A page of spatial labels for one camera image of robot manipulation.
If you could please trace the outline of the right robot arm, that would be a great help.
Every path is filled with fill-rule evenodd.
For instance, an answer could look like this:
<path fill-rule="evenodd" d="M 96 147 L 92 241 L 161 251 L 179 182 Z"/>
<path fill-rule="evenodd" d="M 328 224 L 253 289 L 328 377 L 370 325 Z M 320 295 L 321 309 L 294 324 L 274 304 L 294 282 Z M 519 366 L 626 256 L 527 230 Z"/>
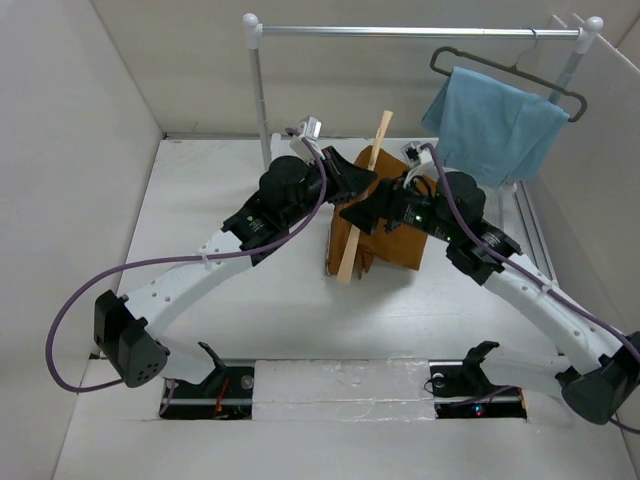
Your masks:
<path fill-rule="evenodd" d="M 555 345 L 553 356 L 511 351 L 495 341 L 470 349 L 459 377 L 472 395 L 510 386 L 562 399 L 584 420 L 604 425 L 639 386 L 639 335 L 608 331 L 555 287 L 519 244 L 484 220 L 486 196 L 462 172 L 421 192 L 384 178 L 340 216 L 366 234 L 408 226 L 446 243 L 461 273 L 502 298 Z"/>

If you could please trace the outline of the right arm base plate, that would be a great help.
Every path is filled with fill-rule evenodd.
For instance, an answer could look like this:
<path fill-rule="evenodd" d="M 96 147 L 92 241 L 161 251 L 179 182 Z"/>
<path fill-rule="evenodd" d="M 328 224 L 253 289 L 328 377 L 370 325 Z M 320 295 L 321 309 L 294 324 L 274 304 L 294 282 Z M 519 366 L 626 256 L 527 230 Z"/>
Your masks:
<path fill-rule="evenodd" d="M 423 390 L 434 401 L 437 420 L 523 419 L 522 391 L 472 380 L 462 360 L 430 360 Z"/>

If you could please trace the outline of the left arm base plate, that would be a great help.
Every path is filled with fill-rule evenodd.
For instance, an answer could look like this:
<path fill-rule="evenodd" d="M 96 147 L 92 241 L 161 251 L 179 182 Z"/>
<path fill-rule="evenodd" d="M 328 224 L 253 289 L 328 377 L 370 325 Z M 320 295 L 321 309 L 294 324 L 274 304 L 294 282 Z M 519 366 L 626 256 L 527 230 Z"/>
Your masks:
<path fill-rule="evenodd" d="M 159 416 L 165 420 L 251 420 L 256 362 L 229 360 L 226 364 L 226 377 L 214 393 L 178 381 L 171 390 L 168 381 Z"/>

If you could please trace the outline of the brown trousers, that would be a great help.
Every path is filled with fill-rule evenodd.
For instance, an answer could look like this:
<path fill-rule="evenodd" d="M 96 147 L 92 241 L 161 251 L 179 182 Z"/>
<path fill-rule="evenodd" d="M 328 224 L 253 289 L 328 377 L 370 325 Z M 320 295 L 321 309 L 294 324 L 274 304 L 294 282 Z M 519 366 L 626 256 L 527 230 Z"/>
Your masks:
<path fill-rule="evenodd" d="M 401 160 L 385 150 L 380 150 L 374 169 L 378 179 L 371 189 L 377 186 L 381 178 L 398 177 L 406 169 L 406 164 Z M 343 208 L 344 205 L 334 208 L 330 224 L 326 257 L 326 272 L 329 276 L 338 274 L 351 230 L 351 225 L 339 216 Z M 359 236 L 353 268 L 359 279 L 370 271 L 375 260 L 389 262 L 414 271 L 420 269 L 428 235 L 407 225 L 401 225 L 392 232 L 386 233 L 383 226 L 384 221 L 381 220 L 373 235 L 361 233 Z"/>

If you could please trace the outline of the beige wooden hanger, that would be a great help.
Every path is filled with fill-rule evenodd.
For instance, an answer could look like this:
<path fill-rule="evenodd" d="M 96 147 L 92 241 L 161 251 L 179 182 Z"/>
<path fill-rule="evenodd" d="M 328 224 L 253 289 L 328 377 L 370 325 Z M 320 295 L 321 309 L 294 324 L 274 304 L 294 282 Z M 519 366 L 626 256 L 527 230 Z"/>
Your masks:
<path fill-rule="evenodd" d="M 387 129 L 393 117 L 393 112 L 385 110 L 382 114 L 380 125 L 375 135 L 367 168 L 371 172 L 375 172 L 379 151 L 383 145 L 384 138 L 386 136 Z M 372 215 L 365 213 L 361 203 L 367 199 L 368 191 L 362 194 L 358 198 L 358 202 L 353 205 L 354 210 L 347 212 L 347 220 L 354 220 L 355 223 L 351 224 L 345 248 L 342 254 L 339 270 L 337 273 L 337 281 L 341 284 L 349 284 L 352 278 L 354 269 L 355 257 L 357 252 L 358 241 L 360 237 L 360 231 L 362 229 L 368 230 L 372 222 Z"/>

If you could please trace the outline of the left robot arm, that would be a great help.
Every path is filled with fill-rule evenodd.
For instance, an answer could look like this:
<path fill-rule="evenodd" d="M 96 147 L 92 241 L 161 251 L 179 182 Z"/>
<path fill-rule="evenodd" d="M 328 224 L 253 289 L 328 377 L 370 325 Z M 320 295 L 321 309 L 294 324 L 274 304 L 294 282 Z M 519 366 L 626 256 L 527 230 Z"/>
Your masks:
<path fill-rule="evenodd" d="M 364 193 L 374 172 L 326 147 L 318 162 L 297 156 L 273 160 L 257 191 L 199 249 L 147 285 L 123 296 L 108 290 L 95 301 L 94 341 L 129 388 L 159 375 L 177 376 L 201 396 L 222 387 L 223 363 L 206 344 L 200 357 L 180 353 L 161 336 L 211 290 L 257 266 L 325 203 L 341 205 Z"/>

